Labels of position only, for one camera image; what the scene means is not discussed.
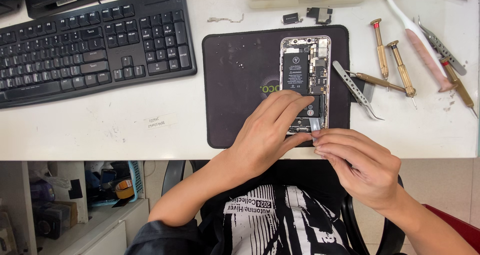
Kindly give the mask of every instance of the phone battery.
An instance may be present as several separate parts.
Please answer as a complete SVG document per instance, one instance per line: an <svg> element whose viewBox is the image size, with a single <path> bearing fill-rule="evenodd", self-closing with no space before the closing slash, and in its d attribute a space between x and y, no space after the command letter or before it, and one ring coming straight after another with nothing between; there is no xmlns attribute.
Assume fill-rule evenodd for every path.
<svg viewBox="0 0 480 255"><path fill-rule="evenodd" d="M320 102L319 102L319 98L320 98L320 95L313 95L312 97L314 97L314 101L306 106L303 110L301 110L297 117L319 117L319 110L320 110Z"/></svg>
<svg viewBox="0 0 480 255"><path fill-rule="evenodd" d="M296 91L302 96L308 94L308 53L285 53L283 55L282 89Z"/></svg>

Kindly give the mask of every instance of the precision screwdriver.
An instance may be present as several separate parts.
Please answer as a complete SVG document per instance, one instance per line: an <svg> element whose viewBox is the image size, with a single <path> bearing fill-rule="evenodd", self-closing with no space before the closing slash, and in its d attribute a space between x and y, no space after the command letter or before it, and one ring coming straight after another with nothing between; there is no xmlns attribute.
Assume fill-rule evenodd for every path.
<svg viewBox="0 0 480 255"><path fill-rule="evenodd" d="M443 66L443 69L445 70L445 73L447 74L450 81L454 85L457 85L456 91L462 98L463 103L465 103L467 107L471 108L475 116L478 118L479 116L477 115L477 113L475 112L475 109L473 108L473 100L470 98L469 93L463 86L462 81L460 81L460 79L455 74L455 71L453 70L452 65L450 65L450 63L448 62L448 59L443 57L442 59L440 59L440 63Z"/></svg>
<svg viewBox="0 0 480 255"><path fill-rule="evenodd" d="M393 56L395 57L396 65L398 67L398 72L400 73L400 78L402 78L403 86L405 86L405 95L409 98L412 98L413 106L415 106L415 109L418 110L417 104L415 104L415 100L413 99L417 91L415 88L413 88L407 68L403 64L402 57L400 56L399 49L397 48L398 43L399 41L395 40L387 44L387 46L392 48Z"/></svg>
<svg viewBox="0 0 480 255"><path fill-rule="evenodd" d="M380 34L380 22L382 19L374 19L370 22L370 25L373 25L375 30L375 37L377 39L377 53L378 53L378 62L380 63L381 74L384 79L388 79L388 66L387 66L387 57L385 56L385 47L382 43L382 35Z"/></svg>
<svg viewBox="0 0 480 255"><path fill-rule="evenodd" d="M375 78L375 77L372 77L370 75L360 73L360 72L354 73L354 72L351 72L349 70L345 70L345 72L353 74L355 77L357 77L360 80L364 80L366 82L369 82L369 83L372 83L372 84L375 84L375 85L378 85L378 86L391 87L392 89L395 89L395 90L400 91L402 93L406 93L405 88L400 87L400 86L395 85L395 84L392 84L392 83L389 83L387 80L381 80L381 79L378 79L378 78Z"/></svg>

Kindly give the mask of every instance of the tape roll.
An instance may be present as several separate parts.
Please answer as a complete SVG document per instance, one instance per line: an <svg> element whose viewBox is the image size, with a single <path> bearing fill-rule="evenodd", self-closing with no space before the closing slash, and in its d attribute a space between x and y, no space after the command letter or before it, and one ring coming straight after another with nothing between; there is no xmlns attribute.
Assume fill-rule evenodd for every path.
<svg viewBox="0 0 480 255"><path fill-rule="evenodd" d="M115 193L119 199L126 199L135 194L131 179L123 180L115 187Z"/></svg>

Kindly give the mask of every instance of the hand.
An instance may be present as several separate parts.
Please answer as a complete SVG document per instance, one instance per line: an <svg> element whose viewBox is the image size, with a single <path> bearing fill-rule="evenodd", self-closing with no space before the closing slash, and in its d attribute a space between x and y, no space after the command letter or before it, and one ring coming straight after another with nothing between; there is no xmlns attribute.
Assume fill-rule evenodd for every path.
<svg viewBox="0 0 480 255"><path fill-rule="evenodd" d="M352 197L376 211L396 207L398 157L352 129L321 129L311 135L317 138L315 154L330 161L340 184Z"/></svg>
<svg viewBox="0 0 480 255"><path fill-rule="evenodd" d="M298 113L314 101L291 90L271 93L247 118L233 145L226 149L231 173L242 182L259 176L287 151L311 140L307 133L285 139Z"/></svg>

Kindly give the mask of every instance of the brush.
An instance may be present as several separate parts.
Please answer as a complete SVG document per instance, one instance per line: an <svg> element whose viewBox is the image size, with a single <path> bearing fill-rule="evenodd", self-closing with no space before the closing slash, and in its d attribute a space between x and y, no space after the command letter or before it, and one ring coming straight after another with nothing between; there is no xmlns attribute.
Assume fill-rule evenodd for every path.
<svg viewBox="0 0 480 255"><path fill-rule="evenodd" d="M405 25L406 35L412 43L413 47L417 50L418 54L422 58L423 62L434 78L440 84L440 90L438 92L446 92L455 88L455 85L452 84L448 79L445 71L443 70L440 62L437 60L434 49L428 43L427 38L423 35L421 29L399 9L393 0L387 0L390 7L397 14L397 16L402 20Z"/></svg>

